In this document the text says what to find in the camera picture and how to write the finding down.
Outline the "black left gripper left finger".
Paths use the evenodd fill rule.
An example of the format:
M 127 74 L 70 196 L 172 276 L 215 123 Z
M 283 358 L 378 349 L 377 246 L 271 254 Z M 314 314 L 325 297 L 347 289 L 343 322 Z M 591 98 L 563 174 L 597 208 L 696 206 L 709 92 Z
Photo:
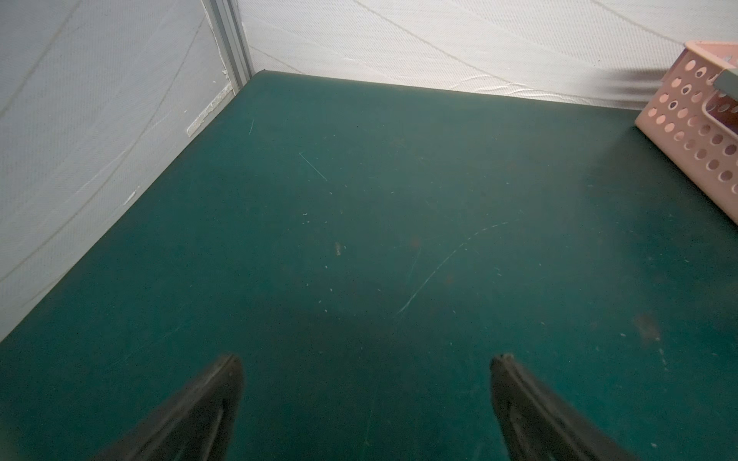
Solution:
M 223 460 L 244 387 L 242 362 L 222 355 L 95 460 Z

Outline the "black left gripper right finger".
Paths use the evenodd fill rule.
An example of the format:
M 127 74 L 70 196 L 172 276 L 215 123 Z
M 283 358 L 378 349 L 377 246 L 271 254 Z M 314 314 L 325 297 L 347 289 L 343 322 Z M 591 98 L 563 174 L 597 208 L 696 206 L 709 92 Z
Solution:
M 490 399 L 512 460 L 637 458 L 509 353 L 490 362 Z

